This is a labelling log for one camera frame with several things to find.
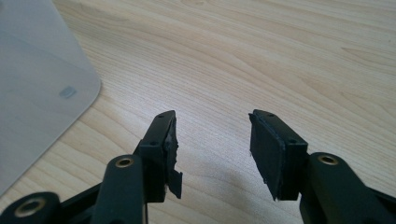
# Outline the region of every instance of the small blue mark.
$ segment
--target small blue mark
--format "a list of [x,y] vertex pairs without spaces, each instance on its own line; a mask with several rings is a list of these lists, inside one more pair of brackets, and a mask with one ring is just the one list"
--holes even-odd
[[68,99],[72,97],[76,92],[77,92],[76,89],[74,89],[71,86],[68,86],[64,88],[61,92],[59,92],[59,95],[64,99]]

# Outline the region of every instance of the black mechanical arm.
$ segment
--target black mechanical arm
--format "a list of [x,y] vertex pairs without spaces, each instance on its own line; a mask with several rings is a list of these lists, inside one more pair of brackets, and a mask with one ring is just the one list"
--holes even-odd
[[175,111],[155,117],[133,155],[114,158],[103,182],[60,203],[58,195],[39,192],[10,205],[1,224],[148,223],[147,203],[163,203],[168,186],[181,197]]
[[272,113],[254,110],[250,151],[274,199],[300,200],[306,224],[396,223],[396,199],[366,187],[341,158],[308,144]]
[[[366,187],[341,158],[307,153],[308,144],[272,113],[254,110],[250,151],[274,199],[300,201],[306,224],[396,223],[396,199]],[[103,182],[60,203],[39,192],[10,205],[1,224],[148,223],[147,203],[162,203],[168,186],[181,197],[175,111],[152,121],[133,155],[113,159]]]

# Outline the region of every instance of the wooden table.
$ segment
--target wooden table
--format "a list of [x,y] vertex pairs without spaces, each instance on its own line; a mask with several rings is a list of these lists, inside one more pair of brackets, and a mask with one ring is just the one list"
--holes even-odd
[[183,194],[151,204],[150,223],[302,223],[298,202],[274,202],[250,156],[255,108],[396,196],[395,1],[54,3],[102,89],[0,210],[35,191],[65,200],[99,183],[171,109]]

